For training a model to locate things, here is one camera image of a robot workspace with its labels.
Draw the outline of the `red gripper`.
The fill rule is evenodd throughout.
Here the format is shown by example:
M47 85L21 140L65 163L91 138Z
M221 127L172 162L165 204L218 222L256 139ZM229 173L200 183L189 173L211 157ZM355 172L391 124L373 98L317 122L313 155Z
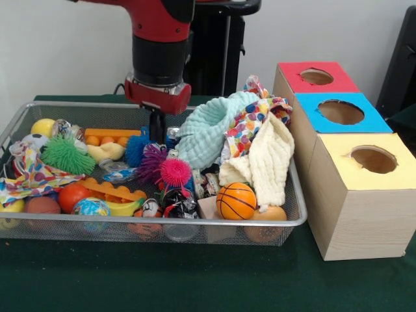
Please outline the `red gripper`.
M133 73L128 73L125 78L125 96L128 100L141 106L157 109L149 116L149 139L159 144L166 143L166 118L165 114L181 114L187 108L191 97L191 86L181 82L173 87L152 87L138 82Z

